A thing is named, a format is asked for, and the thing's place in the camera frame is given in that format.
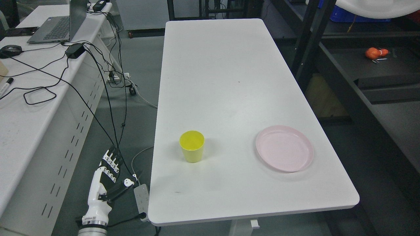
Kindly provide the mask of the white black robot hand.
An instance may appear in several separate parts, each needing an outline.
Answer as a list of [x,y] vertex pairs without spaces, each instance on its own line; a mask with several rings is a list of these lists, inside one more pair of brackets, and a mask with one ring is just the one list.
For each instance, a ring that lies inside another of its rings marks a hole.
[[101,158],[90,185],[89,208],[81,218],[82,226],[106,227],[114,201],[138,181],[136,174],[117,180],[120,175],[120,160],[120,151],[114,145],[110,146]]

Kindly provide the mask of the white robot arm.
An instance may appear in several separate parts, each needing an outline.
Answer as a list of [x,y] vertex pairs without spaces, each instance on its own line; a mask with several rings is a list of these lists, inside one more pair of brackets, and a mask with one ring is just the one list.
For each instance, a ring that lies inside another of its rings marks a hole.
[[107,229],[103,225],[85,225],[78,230],[78,236],[107,236]]

